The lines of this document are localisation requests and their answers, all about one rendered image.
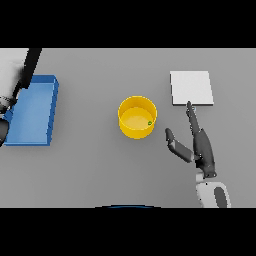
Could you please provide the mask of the yellow bowl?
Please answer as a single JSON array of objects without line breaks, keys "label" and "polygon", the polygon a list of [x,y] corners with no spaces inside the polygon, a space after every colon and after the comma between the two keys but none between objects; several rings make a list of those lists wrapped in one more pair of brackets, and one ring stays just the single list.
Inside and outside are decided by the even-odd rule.
[{"label": "yellow bowl", "polygon": [[155,104],[144,96],[130,96],[118,108],[118,125],[127,137],[140,140],[154,130],[158,112]]}]

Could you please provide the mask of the pale square metallic scale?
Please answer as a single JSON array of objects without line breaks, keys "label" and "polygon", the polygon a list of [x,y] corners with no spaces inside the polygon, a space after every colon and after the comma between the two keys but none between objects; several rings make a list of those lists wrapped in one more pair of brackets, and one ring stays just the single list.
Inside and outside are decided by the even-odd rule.
[{"label": "pale square metallic scale", "polygon": [[208,71],[171,71],[172,104],[185,106],[213,106],[213,94]]}]

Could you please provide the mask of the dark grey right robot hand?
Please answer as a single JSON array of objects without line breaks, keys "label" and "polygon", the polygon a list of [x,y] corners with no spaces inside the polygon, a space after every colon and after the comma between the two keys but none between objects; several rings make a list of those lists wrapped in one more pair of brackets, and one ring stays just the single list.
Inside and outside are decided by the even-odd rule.
[{"label": "dark grey right robot hand", "polygon": [[189,119],[193,137],[193,149],[190,150],[180,143],[169,128],[165,129],[167,147],[174,155],[186,163],[195,162],[195,166],[203,172],[203,178],[214,178],[217,173],[212,146],[205,130],[199,127],[190,101],[187,102],[186,115]]}]

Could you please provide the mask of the blue tray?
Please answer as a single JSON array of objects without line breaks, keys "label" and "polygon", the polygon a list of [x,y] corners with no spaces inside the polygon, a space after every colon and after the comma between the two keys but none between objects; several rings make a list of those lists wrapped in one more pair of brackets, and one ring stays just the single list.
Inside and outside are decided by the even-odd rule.
[{"label": "blue tray", "polygon": [[59,83],[55,75],[34,75],[3,119],[9,122],[6,146],[49,146]]}]

